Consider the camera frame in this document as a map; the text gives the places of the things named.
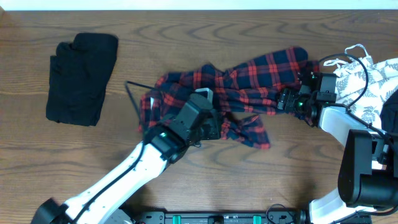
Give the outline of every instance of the white background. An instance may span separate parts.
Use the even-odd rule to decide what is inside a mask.
[[[398,9],[398,0],[0,0],[10,10]]]

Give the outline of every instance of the white fabric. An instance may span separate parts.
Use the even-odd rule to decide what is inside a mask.
[[[352,112],[362,120],[372,123],[374,127],[381,128],[380,112],[383,104],[398,89],[398,58],[389,59],[377,64],[361,44],[348,47],[347,50],[361,47],[366,56],[359,58],[365,65],[369,74],[369,83],[366,93],[351,106]],[[350,59],[352,63],[346,63],[338,58],[326,61],[324,66],[336,65],[334,73],[338,76],[336,81],[337,103],[348,105],[354,101],[363,91],[366,76],[359,62]]]

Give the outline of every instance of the plaid shirt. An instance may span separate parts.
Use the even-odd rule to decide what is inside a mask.
[[[231,112],[285,113],[277,109],[278,93],[287,87],[299,89],[298,74],[318,70],[316,62],[308,61],[304,49],[291,47],[254,58],[225,72],[208,64],[191,72],[166,73],[155,84],[162,92],[151,90],[141,98],[140,127],[150,128],[166,114],[178,114],[194,90],[209,88],[214,93],[214,108],[223,115],[221,138],[268,149],[269,140],[259,116],[237,121],[231,118]]]

